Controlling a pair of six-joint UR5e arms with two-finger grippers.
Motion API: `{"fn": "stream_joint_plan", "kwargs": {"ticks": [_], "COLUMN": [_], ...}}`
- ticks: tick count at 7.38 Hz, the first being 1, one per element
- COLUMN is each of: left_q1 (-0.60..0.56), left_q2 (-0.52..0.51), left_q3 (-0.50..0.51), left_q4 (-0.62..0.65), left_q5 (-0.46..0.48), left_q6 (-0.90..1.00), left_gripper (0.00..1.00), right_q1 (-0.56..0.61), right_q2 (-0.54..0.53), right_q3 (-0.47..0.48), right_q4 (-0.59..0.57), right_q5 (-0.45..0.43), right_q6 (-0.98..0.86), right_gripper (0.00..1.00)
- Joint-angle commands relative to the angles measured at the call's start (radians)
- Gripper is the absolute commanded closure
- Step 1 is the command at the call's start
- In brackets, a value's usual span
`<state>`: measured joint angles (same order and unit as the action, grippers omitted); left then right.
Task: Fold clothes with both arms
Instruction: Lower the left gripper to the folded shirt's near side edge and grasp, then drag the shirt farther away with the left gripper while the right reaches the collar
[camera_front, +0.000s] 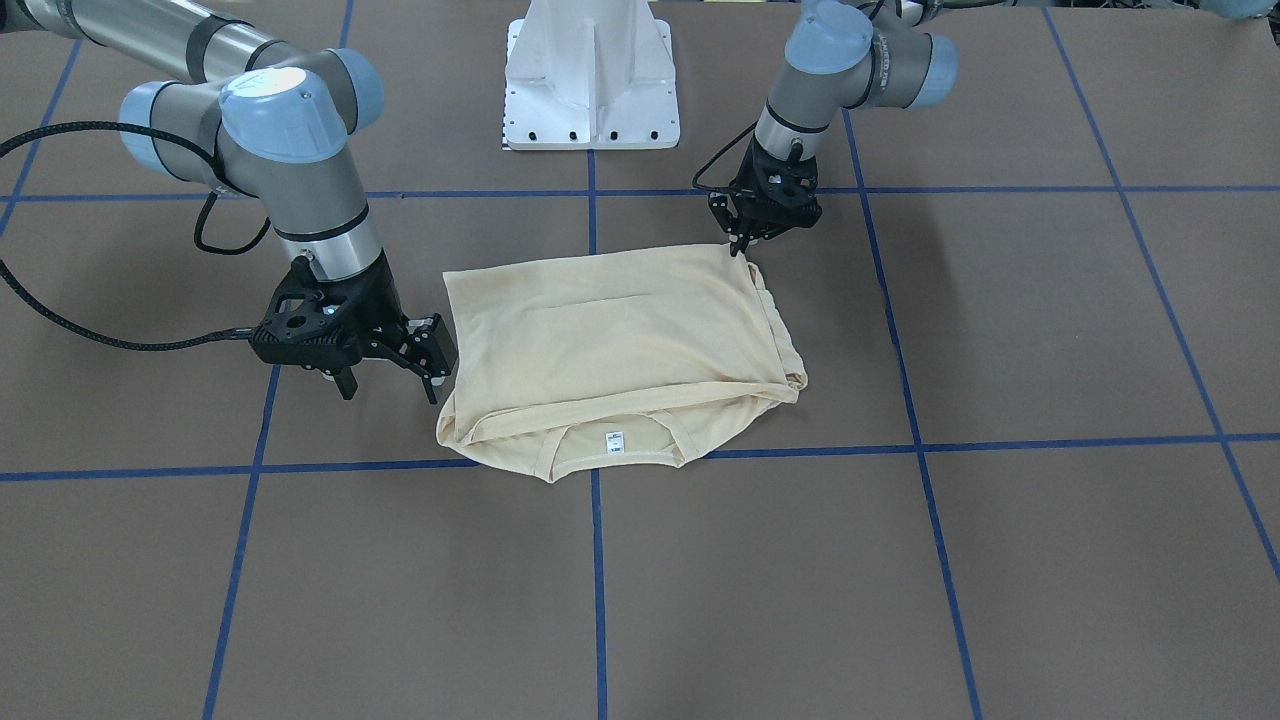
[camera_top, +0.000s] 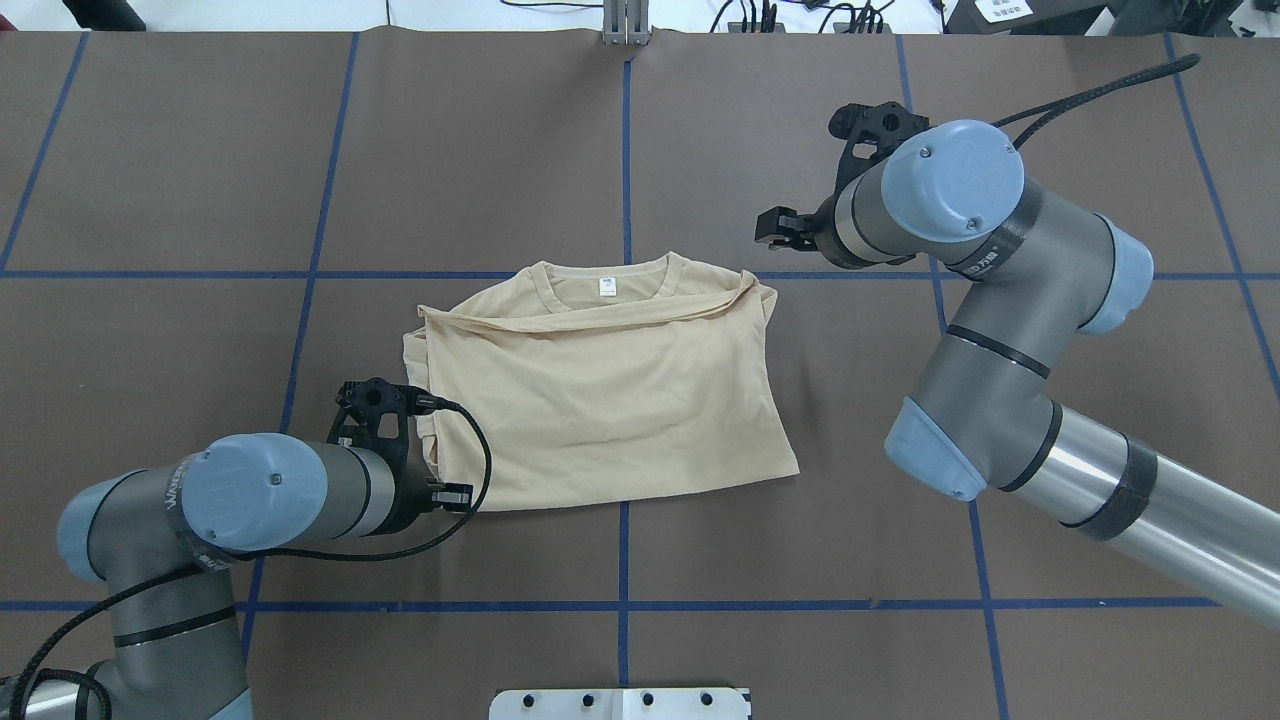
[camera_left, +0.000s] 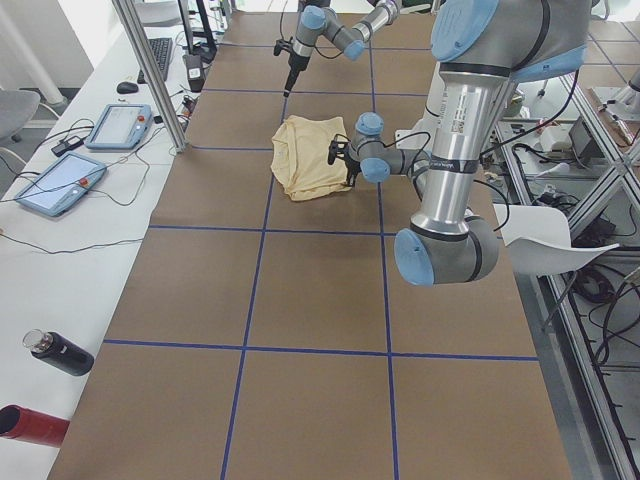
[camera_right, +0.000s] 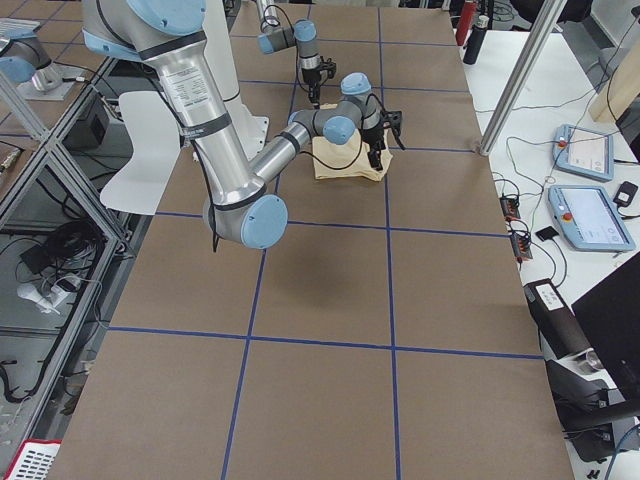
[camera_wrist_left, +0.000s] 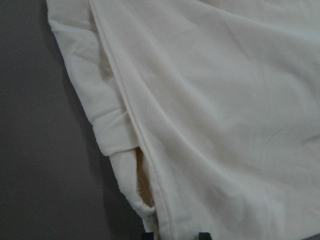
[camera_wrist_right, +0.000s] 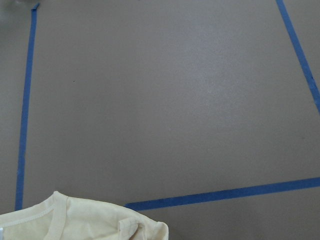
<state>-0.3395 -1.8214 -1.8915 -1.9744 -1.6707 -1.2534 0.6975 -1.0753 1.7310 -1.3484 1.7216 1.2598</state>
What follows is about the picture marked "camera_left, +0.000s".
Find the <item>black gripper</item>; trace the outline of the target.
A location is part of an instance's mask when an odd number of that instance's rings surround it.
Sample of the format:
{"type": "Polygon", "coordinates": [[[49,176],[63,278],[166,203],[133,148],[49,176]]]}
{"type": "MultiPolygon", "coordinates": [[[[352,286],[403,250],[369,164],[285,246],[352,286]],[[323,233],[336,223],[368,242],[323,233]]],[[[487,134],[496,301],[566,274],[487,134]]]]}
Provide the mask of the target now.
{"type": "Polygon", "coordinates": [[[278,56],[282,52],[289,54],[288,64],[290,72],[283,90],[283,96],[289,97],[297,82],[300,71],[305,71],[309,64],[310,47],[294,37],[291,37],[289,40],[278,39],[274,46],[274,55],[278,56]]]}
{"type": "Polygon", "coordinates": [[[327,163],[333,165],[337,160],[342,160],[348,170],[344,185],[353,188],[360,172],[360,163],[352,158],[350,149],[350,139],[344,134],[335,134],[329,144],[327,163]]]}

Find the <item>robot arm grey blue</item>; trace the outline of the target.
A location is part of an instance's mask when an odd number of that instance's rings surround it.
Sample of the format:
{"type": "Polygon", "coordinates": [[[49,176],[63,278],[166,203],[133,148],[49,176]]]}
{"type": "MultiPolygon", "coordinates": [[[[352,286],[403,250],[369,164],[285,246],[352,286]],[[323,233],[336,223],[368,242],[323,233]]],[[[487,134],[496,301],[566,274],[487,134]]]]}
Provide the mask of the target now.
{"type": "Polygon", "coordinates": [[[489,139],[516,84],[580,68],[592,5],[588,1],[448,1],[439,10],[431,53],[444,82],[431,145],[416,151],[382,145],[381,118],[360,116],[350,142],[332,141],[328,160],[343,158],[347,180],[409,177],[421,198],[394,255],[405,281],[422,286],[487,276],[499,256],[489,223],[468,199],[489,139]]]}
{"type": "Polygon", "coordinates": [[[413,6],[404,1],[369,1],[373,9],[352,27],[345,25],[330,7],[330,1],[302,1],[295,34],[289,39],[281,36],[276,40],[273,54],[288,53],[289,74],[283,96],[288,98],[301,72],[308,67],[317,41],[326,38],[339,53],[355,61],[364,52],[366,44],[381,28],[391,25],[401,15],[407,13],[432,12],[435,1],[427,1],[413,6]]]}

